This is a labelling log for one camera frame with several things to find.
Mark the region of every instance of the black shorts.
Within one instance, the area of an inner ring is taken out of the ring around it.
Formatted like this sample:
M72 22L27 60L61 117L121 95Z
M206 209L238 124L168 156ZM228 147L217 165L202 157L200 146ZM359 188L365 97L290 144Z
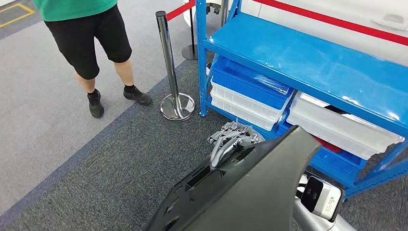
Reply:
M93 79L99 73L94 37L99 40L108 58L115 63L125 62L132 54L117 5L96 15L45 24L60 52L84 79Z

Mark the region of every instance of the yellow floor marking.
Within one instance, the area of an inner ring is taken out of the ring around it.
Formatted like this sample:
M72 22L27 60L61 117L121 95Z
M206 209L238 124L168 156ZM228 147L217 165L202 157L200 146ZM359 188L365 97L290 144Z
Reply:
M30 9L30 8L28 8L28 7L26 7L25 5L23 5L23 4L21 4L21 3L17 3L17 4L15 4L15 5L13 5L13 6L9 6L9 7L5 8L5 9L2 9L2 10L0 10L0 13L1 13L1 12L4 12L4 11L6 11L6 10L9 10L9 9L11 9L11 8L17 7L17 6L23 8L23 9L26 10L28 13L26 13L26 14L24 14L24 15L18 17L18 18L14 18L14 19L12 19L12 20L10 20L10 21L8 21L8 22L5 22L5 23L3 23L3 24L0 24L0 28L2 28L3 26L6 26L6 25L8 25L8 24L10 24L10 23L13 23L13 22L15 22L15 21L18 21L18 20L20 20L20 19L22 19L22 18L25 18L25 17L27 17L27 16L32 15L32 14L35 13L34 10L32 10L32 9Z

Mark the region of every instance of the stanchion post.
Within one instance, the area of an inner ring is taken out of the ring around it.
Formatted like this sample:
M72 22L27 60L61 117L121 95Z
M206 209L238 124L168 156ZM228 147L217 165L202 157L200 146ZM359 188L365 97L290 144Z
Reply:
M181 55L188 60L197 60L197 45L194 44L194 21L192 18L192 9L190 8L190 30L191 30L191 45L183 48Z
M227 22L228 14L228 0L222 0L221 2L221 26Z
M156 12L157 25L159 26L160 40L163 48L163 55L166 63L168 81L170 83L171 94L167 95L161 105L160 111L169 120L184 121L192 115L194 111L194 100L186 94L179 93L177 85L176 71L174 68L173 52L171 50L170 33L168 31L166 12Z

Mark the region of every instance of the storage bin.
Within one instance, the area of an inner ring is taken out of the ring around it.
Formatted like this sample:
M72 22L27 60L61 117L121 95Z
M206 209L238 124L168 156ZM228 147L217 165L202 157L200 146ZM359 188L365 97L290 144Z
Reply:
M219 56L212 65L212 81L275 109L282 109L293 88L230 59Z
M213 86L211 89L212 105L267 131L272 130L285 108L278 110L217 83L211 82L211 84ZM284 102L284 106L289 100L290 97Z
M291 126L287 122L281 122L276 132L277 136L282 136ZM336 177L343 177L351 182L354 182L353 178L358 175L365 164L365 160L347 151L342 150L339 153L334 153L325 147L316 153L310 163L311 166L327 172L333 172L335 169L338 174L341 174L341 176Z
M383 153L393 143L404 138L357 116L333 112L328 104L307 94L298 92L293 99L287 122L300 125L317 136L343 150L368 160Z

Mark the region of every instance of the black sock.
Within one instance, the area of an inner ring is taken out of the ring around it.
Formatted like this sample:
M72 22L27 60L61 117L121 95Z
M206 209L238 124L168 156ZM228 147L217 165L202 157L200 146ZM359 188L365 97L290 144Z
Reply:
M94 90L92 93L88 93L88 98L95 98L98 96L98 90Z
M132 94L132 93L134 93L135 91L136 91L135 85L132 85L132 86L126 86L126 85L125 85L125 92L126 92L126 93Z

